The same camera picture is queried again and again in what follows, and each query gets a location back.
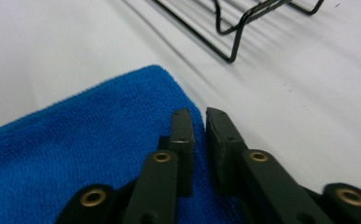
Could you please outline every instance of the white table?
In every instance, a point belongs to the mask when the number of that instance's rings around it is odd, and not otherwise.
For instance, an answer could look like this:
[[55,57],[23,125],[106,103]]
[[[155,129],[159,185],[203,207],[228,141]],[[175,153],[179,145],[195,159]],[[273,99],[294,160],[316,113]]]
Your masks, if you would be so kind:
[[0,0],[0,126],[152,63],[301,185],[361,188],[360,1],[326,0],[313,17],[280,7],[227,64],[148,0]]

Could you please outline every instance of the blue towel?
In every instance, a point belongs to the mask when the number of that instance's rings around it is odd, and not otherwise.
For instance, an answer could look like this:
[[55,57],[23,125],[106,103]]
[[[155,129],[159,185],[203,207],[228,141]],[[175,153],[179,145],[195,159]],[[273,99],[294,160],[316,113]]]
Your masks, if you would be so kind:
[[136,178],[146,155],[188,108],[196,134],[194,196],[180,198],[179,223],[239,223],[209,181],[197,107],[153,65],[116,77],[0,128],[0,223],[54,223],[72,196]]

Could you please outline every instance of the black wire rack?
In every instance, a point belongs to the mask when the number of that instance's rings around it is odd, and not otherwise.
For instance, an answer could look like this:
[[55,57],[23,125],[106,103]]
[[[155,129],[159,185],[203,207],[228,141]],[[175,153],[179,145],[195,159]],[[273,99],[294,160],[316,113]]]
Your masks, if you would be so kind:
[[[203,42],[209,49],[215,52],[219,57],[225,60],[227,63],[233,63],[236,60],[238,49],[241,42],[241,37],[243,33],[243,28],[245,25],[249,24],[252,21],[257,20],[258,18],[266,15],[267,13],[273,11],[274,9],[281,7],[283,5],[289,5],[292,8],[298,10],[299,12],[306,15],[313,15],[323,4],[324,0],[317,0],[315,5],[312,5],[311,9],[307,9],[302,4],[296,3],[292,0],[260,0],[256,5],[252,7],[245,7],[240,0],[211,0],[210,4],[213,4],[213,7],[209,6],[206,1],[202,0],[189,0],[195,3],[197,6],[201,7],[204,11],[209,12],[215,16],[215,30],[219,35],[230,35],[235,34],[233,44],[230,50],[230,54],[226,54],[222,49],[217,47],[212,41],[206,38],[201,31],[197,30],[189,22],[182,19],[176,12],[174,12],[167,4],[163,3],[161,0],[152,0],[165,12],[171,15],[176,21],[183,25],[187,30],[194,34],[198,39]],[[226,5],[232,6],[236,10],[242,13],[239,21],[231,22],[228,19],[222,16],[222,7],[221,4],[225,3]]]

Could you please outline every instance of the brass ring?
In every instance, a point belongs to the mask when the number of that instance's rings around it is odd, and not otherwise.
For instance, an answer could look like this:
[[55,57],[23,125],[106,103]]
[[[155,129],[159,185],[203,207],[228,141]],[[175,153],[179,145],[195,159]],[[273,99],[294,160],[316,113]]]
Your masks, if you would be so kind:
[[154,155],[154,161],[157,162],[166,162],[171,159],[171,155],[166,152],[160,152]]
[[250,158],[253,161],[267,161],[269,157],[262,152],[253,152],[250,154]]
[[337,189],[337,196],[346,203],[354,206],[361,206],[361,194],[352,189]]
[[[97,194],[98,198],[93,200],[89,199],[92,194]],[[105,200],[106,196],[106,193],[102,189],[91,189],[90,191],[82,195],[80,202],[86,207],[93,207],[102,203]]]

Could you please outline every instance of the blue cloth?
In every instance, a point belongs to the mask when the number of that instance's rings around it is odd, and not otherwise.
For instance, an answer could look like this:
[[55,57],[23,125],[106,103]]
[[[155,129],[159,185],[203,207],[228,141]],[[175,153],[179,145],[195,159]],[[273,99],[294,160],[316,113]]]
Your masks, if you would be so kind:
[[238,223],[233,203],[210,185],[199,110],[156,65],[0,128],[0,223],[54,223],[79,189],[127,184],[184,107],[196,134],[195,173],[194,196],[179,200],[179,223]]

